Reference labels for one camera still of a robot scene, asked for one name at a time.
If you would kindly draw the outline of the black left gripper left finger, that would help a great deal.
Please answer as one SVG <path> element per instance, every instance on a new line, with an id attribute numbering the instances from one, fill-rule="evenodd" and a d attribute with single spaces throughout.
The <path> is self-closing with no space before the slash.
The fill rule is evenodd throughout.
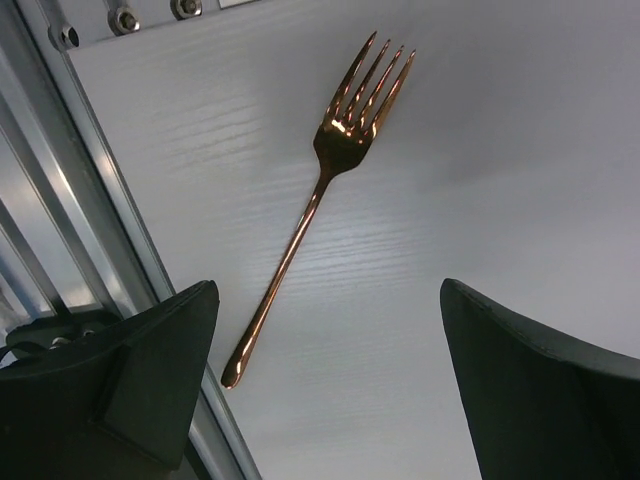
<path id="1" fill-rule="evenodd" d="M 198 282 L 128 319 L 40 318 L 2 348 L 5 479 L 167 479 L 188 441 L 219 309 Z"/>

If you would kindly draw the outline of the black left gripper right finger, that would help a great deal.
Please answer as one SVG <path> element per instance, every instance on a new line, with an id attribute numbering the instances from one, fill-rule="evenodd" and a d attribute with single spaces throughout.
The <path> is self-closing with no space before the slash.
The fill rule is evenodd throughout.
<path id="1" fill-rule="evenodd" d="M 639 361 L 446 279 L 440 307 L 485 479 L 636 479 Z"/>

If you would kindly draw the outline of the copper fork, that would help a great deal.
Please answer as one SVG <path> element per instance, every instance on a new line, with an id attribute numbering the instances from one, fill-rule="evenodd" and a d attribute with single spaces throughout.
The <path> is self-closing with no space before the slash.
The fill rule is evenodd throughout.
<path id="1" fill-rule="evenodd" d="M 312 142 L 319 162 L 318 179 L 268 287 L 221 374 L 220 383 L 227 390 L 237 387 L 246 373 L 276 295 L 330 183 L 337 176 L 355 169 L 362 163 L 380 134 L 409 75 L 415 52 L 408 55 L 396 79 L 393 82 L 389 81 L 404 52 L 403 48 L 399 48 L 388 66 L 380 71 L 379 64 L 390 46 L 390 43 L 386 42 L 361 83 L 354 84 L 375 39 L 376 35 L 372 34 L 364 43 L 323 114 Z M 378 82 L 369 96 L 365 97 L 369 83 L 378 72 L 381 72 Z"/>

